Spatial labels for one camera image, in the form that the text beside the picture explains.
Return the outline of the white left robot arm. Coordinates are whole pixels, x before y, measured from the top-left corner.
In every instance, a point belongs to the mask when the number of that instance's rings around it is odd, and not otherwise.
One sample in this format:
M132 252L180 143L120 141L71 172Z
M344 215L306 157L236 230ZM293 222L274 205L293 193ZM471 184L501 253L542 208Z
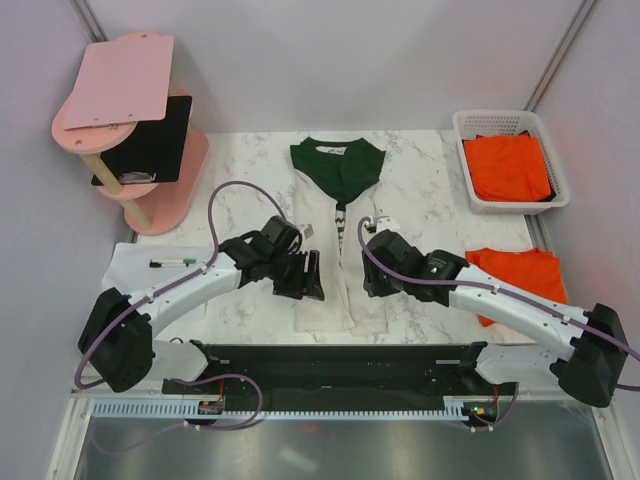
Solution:
M155 337L171 323L210 300L268 279L272 293L295 300L323 301L320 252L301 250L296 226L271 217L259 231L222 242L212 260L157 286L125 294L113 287L97 298L80 335L83 354L76 386L106 384L127 391L151 371Z

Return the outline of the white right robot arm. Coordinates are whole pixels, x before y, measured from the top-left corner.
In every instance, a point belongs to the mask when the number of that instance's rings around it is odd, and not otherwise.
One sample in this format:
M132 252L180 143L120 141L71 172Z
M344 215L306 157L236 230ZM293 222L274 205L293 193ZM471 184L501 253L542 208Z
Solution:
M399 233L385 229L360 238L364 289L371 297L403 292L421 302L487 317L530 339L528 345L485 345L458 368L467 392L491 384L554 377L560 389L592 407L610 405L628 357L617 312L554 302L508 284L445 250L423 254Z

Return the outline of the cream and green t-shirt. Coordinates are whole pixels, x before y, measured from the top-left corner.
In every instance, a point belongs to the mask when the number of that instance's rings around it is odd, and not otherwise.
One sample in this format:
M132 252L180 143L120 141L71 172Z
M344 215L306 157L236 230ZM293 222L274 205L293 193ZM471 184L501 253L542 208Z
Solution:
M361 218L376 211L374 193L385 152L360 138L348 142L308 137L290 147L295 175L294 218L313 233L305 248L319 252L325 299L295 307L295 328L313 334L353 336L388 331L384 303L364 289L362 250L357 238Z

